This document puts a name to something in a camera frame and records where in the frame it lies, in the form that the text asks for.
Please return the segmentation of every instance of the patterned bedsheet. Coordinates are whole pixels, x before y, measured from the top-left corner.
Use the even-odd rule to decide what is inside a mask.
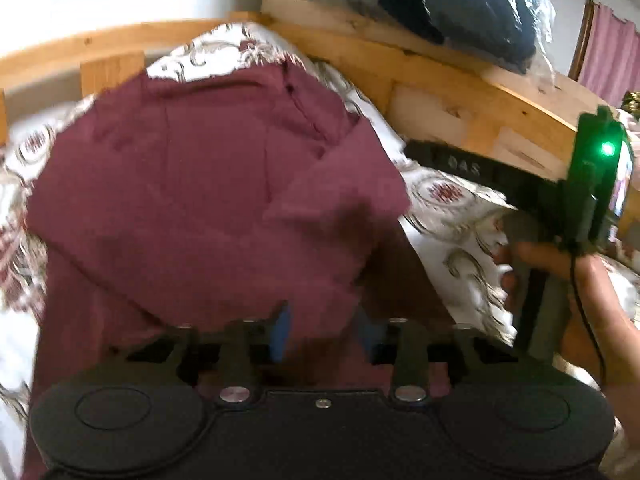
[[[372,123],[404,177],[412,200],[411,209],[399,222],[455,321],[511,342],[515,330],[499,286],[504,269],[496,267],[491,258],[498,245],[506,242],[500,217],[510,207],[504,197],[408,160],[402,154],[402,140],[384,117],[336,69],[312,62],[266,28],[238,23],[222,25],[174,50],[149,67],[147,74],[186,82],[284,59],[303,66],[340,94],[349,110]],[[3,474],[7,479],[18,478],[20,473],[37,326],[46,307],[47,249],[25,225],[28,197],[56,136],[64,135],[66,127],[93,102],[89,97],[65,117],[30,133],[7,150],[0,166],[0,478]],[[634,312],[638,302],[636,283],[620,274],[615,264],[611,264],[610,272],[618,280],[625,307]]]

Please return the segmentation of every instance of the wooden headboard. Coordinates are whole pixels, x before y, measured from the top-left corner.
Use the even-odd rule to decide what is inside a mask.
[[[0,142],[7,140],[4,92],[79,67],[82,95],[112,88],[145,68],[145,53],[189,43],[222,23],[270,27],[311,58],[350,78],[407,138],[436,139],[551,180],[563,178],[575,125],[597,96],[564,76],[555,88],[502,70],[391,25],[305,0],[265,0],[262,13],[225,20],[140,23],[87,32],[0,59]],[[621,222],[640,218],[633,190]]]

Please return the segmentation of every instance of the green light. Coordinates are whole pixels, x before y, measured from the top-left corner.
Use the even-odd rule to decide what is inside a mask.
[[[600,151],[603,155],[611,156],[616,153],[616,147],[611,142],[603,142]]]

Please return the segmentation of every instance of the maroon shirt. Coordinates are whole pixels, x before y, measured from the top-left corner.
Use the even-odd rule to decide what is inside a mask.
[[[49,248],[33,400],[110,348],[281,300],[287,383],[382,384],[351,339],[357,304],[450,321],[399,226],[408,205],[369,121],[292,64],[133,78],[60,134],[28,204]]]

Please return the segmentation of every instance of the wooden bed frame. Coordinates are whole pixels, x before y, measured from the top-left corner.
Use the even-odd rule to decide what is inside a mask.
[[[309,57],[341,70],[398,134],[447,142],[550,180],[566,174],[580,113],[604,104],[562,75],[554,88],[538,88],[530,78],[347,10],[265,0],[261,13],[87,32],[0,59],[0,142],[8,135],[2,89],[79,67],[82,95],[101,92],[144,70],[148,51],[188,43],[222,23],[246,21],[268,26]],[[621,232],[634,218],[640,218],[640,192],[633,189]]]

